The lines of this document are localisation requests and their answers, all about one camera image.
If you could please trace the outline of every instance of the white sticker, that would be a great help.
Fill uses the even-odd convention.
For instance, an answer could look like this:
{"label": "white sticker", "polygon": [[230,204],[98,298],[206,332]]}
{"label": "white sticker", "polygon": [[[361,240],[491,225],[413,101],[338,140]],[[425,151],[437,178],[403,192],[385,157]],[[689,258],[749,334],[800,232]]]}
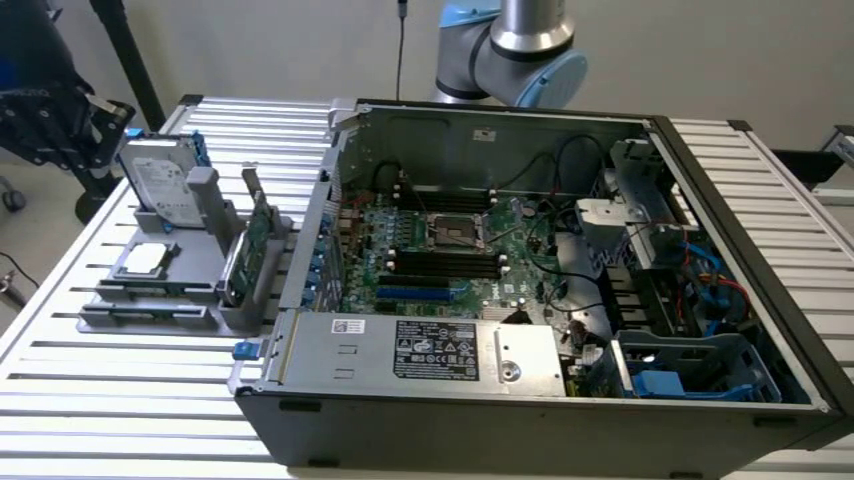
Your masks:
{"label": "white sticker", "polygon": [[490,130],[489,128],[475,128],[471,139],[475,142],[494,142],[495,141],[495,130]]}
{"label": "white sticker", "polygon": [[365,320],[337,318],[333,320],[333,333],[365,333]]}
{"label": "white sticker", "polygon": [[181,167],[169,160],[135,158],[139,187],[158,214],[177,227],[202,227],[202,213]]}

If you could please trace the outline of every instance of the chair wheel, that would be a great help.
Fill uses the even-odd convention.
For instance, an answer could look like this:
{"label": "chair wheel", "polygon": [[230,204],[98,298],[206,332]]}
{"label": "chair wheel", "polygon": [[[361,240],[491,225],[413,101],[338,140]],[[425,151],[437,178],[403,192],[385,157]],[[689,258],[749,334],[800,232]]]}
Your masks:
{"label": "chair wheel", "polygon": [[3,192],[3,206],[10,212],[18,212],[27,206],[27,197],[19,190]]}

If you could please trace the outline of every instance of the black cable wire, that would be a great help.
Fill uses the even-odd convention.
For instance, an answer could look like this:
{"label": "black cable wire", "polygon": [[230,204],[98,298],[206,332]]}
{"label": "black cable wire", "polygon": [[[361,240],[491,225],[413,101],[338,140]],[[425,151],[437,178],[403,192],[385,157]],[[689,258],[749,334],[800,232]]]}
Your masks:
{"label": "black cable wire", "polygon": [[534,165],[537,164],[537,161],[540,159],[546,159],[546,160],[552,160],[553,162],[556,162],[556,157],[552,155],[552,153],[549,152],[541,152],[537,155],[534,155],[534,158],[532,159],[532,161],[528,163],[528,165],[522,168],[522,170],[520,170],[520,173],[517,173],[514,175],[514,177],[508,180],[505,183],[500,184],[495,189],[497,190],[504,190],[505,188],[508,188],[510,185],[513,185],[517,180],[520,180],[522,178],[522,176],[529,173],[529,170],[532,170],[532,167],[534,167]]}
{"label": "black cable wire", "polygon": [[[556,217],[561,216],[562,213],[569,212],[570,210],[573,210],[573,208],[576,207],[568,207],[564,208],[561,210],[557,211],[557,213],[554,213]],[[540,220],[537,220],[537,222],[534,223],[534,226],[532,227],[532,229],[529,230],[529,235],[525,239],[525,244],[529,245],[530,244],[530,240],[532,237],[534,236],[534,232],[537,231],[537,227],[541,226],[541,224],[544,223],[544,220],[546,218],[549,218],[552,216],[550,215],[544,215],[542,217],[540,217]],[[560,275],[562,277],[576,277],[576,278],[584,278],[585,280],[588,280],[590,283],[593,283],[597,287],[600,287],[600,282],[597,281],[596,278],[593,278],[590,275],[585,275],[582,273],[573,273],[573,272],[565,272],[562,270],[556,270],[553,268],[549,268],[546,266],[544,266],[544,264],[541,264],[537,259],[534,258],[534,254],[532,252],[529,252],[529,259],[532,260],[532,264],[534,264],[534,266],[544,272],[546,273],[552,273],[553,275]]]}
{"label": "black cable wire", "polygon": [[556,307],[556,304],[554,304],[554,303],[550,303],[550,304],[549,304],[549,306],[550,306],[554,310],[557,310],[557,311],[560,311],[560,312],[564,312],[564,313],[577,313],[577,312],[581,312],[581,311],[589,310],[589,309],[592,309],[593,307],[605,307],[605,303],[602,303],[602,302],[597,302],[597,303],[592,303],[590,305],[585,305],[584,307],[570,308],[570,309],[564,309],[564,308],[561,308],[561,307]]}
{"label": "black cable wire", "polygon": [[580,140],[589,140],[597,146],[597,152],[600,153],[600,163],[602,164],[602,171],[605,171],[608,169],[608,160],[606,160],[608,152],[605,150],[605,147],[602,146],[602,142],[600,142],[597,137],[586,133],[572,135],[561,142],[561,146],[558,147],[558,150],[556,153],[556,161],[558,162],[558,164],[561,164],[561,157],[564,157],[564,152],[566,151],[566,147],[569,147],[573,143],[576,143]]}
{"label": "black cable wire", "polygon": [[24,271],[24,269],[22,268],[22,266],[18,264],[18,262],[15,261],[15,259],[12,258],[12,255],[10,255],[6,252],[0,252],[0,256],[6,257],[6,259],[12,262],[12,265],[15,265],[15,268],[18,269],[18,271],[20,272],[20,274],[24,276],[24,278],[27,280],[30,280],[32,282],[32,284],[36,286],[36,288],[40,287],[39,282],[36,282],[36,280],[27,274],[27,272]]}
{"label": "black cable wire", "polygon": [[401,17],[401,41],[398,44],[398,81],[395,87],[395,100],[401,101],[401,70],[403,68],[403,39],[406,35],[406,17]]}
{"label": "black cable wire", "polygon": [[374,193],[379,191],[377,187],[377,178],[379,177],[379,172],[383,169],[383,167],[389,165],[394,165],[395,167],[398,167],[398,172],[403,169],[403,165],[401,165],[401,161],[394,157],[387,158],[386,160],[383,160],[377,164],[377,166],[374,167],[374,174],[371,175],[371,188],[370,188],[370,190]]}

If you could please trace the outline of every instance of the warning label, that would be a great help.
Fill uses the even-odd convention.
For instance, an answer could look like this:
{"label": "warning label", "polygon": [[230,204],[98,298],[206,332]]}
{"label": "warning label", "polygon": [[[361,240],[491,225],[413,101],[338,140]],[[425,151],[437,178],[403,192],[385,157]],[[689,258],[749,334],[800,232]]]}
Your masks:
{"label": "warning label", "polygon": [[395,375],[477,382],[478,336],[471,323],[398,321]]}

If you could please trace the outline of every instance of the motherboard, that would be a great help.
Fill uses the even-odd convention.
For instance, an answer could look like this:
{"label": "motherboard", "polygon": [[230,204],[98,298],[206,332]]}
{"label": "motherboard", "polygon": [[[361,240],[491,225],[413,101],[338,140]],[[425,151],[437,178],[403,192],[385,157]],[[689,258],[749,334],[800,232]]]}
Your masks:
{"label": "motherboard", "polygon": [[423,192],[411,202],[378,194],[342,210],[342,311],[494,321],[520,311],[530,318],[549,315],[548,309],[526,308],[558,284],[529,259],[537,255],[541,265],[558,268],[553,227],[538,223],[538,202],[441,198]]}

